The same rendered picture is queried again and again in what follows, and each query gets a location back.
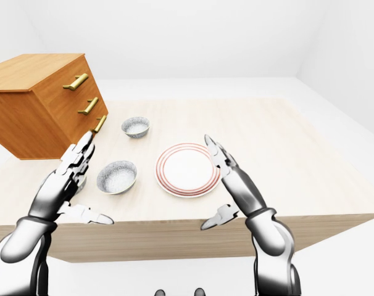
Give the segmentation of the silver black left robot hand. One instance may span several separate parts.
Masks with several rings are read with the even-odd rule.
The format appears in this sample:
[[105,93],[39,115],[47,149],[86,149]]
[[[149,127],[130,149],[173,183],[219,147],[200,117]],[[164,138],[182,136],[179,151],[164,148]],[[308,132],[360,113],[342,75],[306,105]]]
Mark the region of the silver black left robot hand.
[[82,223],[114,224],[112,218],[96,213],[88,206],[70,204],[83,182],[94,150],[93,133],[90,131],[77,144],[70,145],[61,156],[58,168],[43,181],[28,214],[48,221],[55,221],[66,214]]

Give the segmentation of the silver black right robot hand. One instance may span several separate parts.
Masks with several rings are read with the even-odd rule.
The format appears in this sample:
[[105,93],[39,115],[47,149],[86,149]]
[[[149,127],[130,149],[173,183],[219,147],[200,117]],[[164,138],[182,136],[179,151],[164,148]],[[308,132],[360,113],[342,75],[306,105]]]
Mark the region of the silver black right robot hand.
[[201,230],[226,224],[237,218],[239,212],[249,216],[266,208],[265,200],[257,186],[250,176],[240,168],[234,157],[209,135],[205,135],[204,140],[210,153],[210,159],[220,170],[222,184],[233,198],[233,203],[219,207],[213,217],[201,224]]

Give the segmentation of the white plate with red rings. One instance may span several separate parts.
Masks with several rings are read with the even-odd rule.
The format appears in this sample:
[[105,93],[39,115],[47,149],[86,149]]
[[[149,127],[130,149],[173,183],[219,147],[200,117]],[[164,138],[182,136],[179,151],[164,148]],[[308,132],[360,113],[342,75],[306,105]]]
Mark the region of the white plate with red rings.
[[154,176],[169,194],[194,198],[216,188],[220,169],[212,163],[206,146],[185,142],[166,148],[158,156]]

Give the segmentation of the patterned grey bowl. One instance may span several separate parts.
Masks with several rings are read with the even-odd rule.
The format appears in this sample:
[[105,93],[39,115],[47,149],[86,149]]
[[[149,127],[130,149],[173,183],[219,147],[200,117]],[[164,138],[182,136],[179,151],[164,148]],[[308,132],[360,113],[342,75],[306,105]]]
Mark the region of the patterned grey bowl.
[[150,121],[145,117],[131,117],[122,123],[122,131],[130,138],[142,138],[147,135]]
[[118,160],[106,165],[98,174],[96,185],[106,194],[123,194],[136,182],[138,170],[134,163]]

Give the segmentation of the wooden cabinet drawer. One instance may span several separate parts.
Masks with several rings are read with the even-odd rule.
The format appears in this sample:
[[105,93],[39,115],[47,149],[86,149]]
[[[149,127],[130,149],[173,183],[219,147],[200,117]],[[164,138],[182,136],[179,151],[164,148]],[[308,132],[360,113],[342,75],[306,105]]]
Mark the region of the wooden cabinet drawer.
[[[79,114],[88,105],[88,100],[98,97],[99,101],[88,115]],[[65,133],[69,143],[77,143],[80,138],[94,128],[98,121],[97,117],[107,115],[106,105],[98,91],[95,94],[63,95],[52,104],[52,111],[56,116],[61,130]]]
[[36,89],[50,114],[72,142],[95,128],[99,119],[108,114],[91,73],[85,70],[81,74],[87,74],[88,78],[74,91],[63,86],[72,84],[77,73],[52,75]]
[[[75,91],[64,89],[63,85],[71,84],[75,81],[76,75],[87,73],[89,78]],[[44,106],[52,113],[52,104],[63,95],[72,96],[79,94],[95,94],[98,88],[93,79],[91,70],[84,55],[79,56],[60,70],[45,78],[42,82],[33,87],[36,96],[41,99]]]

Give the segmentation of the wooden cabinet with drawers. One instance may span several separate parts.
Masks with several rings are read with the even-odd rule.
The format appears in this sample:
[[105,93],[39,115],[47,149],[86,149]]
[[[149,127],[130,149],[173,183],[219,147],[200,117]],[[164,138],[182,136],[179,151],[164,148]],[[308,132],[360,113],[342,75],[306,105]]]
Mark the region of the wooden cabinet with drawers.
[[57,159],[71,145],[33,87],[82,55],[22,54],[0,63],[0,144],[15,157]]

